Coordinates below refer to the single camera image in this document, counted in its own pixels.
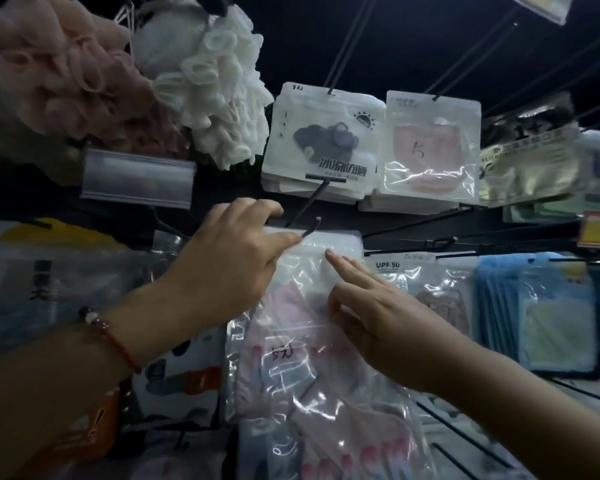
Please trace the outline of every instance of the person's left hand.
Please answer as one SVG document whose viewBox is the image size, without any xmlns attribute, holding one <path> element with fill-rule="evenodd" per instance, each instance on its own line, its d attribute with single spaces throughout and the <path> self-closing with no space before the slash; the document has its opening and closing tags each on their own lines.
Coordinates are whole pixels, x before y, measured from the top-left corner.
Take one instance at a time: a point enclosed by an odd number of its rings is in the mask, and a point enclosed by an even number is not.
<svg viewBox="0 0 600 480">
<path fill-rule="evenodd" d="M 263 297 L 282 252 L 302 241 L 296 232 L 263 233 L 267 219 L 282 213 L 272 200 L 216 205 L 156 281 L 196 321 L 192 331 L 224 324 Z"/>
</svg>

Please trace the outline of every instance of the gray face mask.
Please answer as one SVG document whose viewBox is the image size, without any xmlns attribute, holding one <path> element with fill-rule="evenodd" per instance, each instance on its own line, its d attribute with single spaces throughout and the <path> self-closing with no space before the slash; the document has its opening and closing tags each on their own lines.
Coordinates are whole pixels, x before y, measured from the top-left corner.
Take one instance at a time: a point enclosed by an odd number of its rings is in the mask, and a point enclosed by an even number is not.
<svg viewBox="0 0 600 480">
<path fill-rule="evenodd" d="M 484 120 L 480 202 L 501 207 L 581 189 L 579 135 L 568 93 Z"/>
</svg>

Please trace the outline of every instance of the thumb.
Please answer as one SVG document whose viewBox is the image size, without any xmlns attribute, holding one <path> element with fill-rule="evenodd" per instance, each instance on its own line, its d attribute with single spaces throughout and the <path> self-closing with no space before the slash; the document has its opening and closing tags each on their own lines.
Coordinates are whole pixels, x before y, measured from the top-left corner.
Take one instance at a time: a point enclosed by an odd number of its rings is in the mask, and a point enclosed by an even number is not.
<svg viewBox="0 0 600 480">
<path fill-rule="evenodd" d="M 360 355 L 366 358 L 371 352 L 376 338 L 371 335 L 362 322 L 350 313 L 337 311 L 331 316 L 332 320 L 344 332 Z"/>
</svg>

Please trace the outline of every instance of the person's right hand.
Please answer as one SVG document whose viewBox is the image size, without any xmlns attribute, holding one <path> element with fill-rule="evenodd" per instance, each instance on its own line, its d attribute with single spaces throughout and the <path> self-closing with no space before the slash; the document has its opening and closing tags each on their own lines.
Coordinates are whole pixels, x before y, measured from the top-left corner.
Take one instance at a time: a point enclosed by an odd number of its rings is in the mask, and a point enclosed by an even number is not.
<svg viewBox="0 0 600 480">
<path fill-rule="evenodd" d="M 329 315 L 362 357 L 405 387 L 443 395 L 463 359 L 481 347 L 362 263 L 331 251 L 326 257 L 344 279 L 329 295 Z"/>
</svg>

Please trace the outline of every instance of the sun logo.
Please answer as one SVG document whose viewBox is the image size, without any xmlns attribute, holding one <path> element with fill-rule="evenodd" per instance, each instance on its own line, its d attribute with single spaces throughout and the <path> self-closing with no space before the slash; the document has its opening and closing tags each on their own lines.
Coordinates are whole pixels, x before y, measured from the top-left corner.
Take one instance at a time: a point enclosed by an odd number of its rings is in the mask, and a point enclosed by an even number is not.
<svg viewBox="0 0 600 480">
<path fill-rule="evenodd" d="M 368 112 L 361 111 L 357 113 L 355 117 L 362 126 L 369 128 L 370 130 L 376 126 L 376 120 L 373 119 Z"/>
</svg>

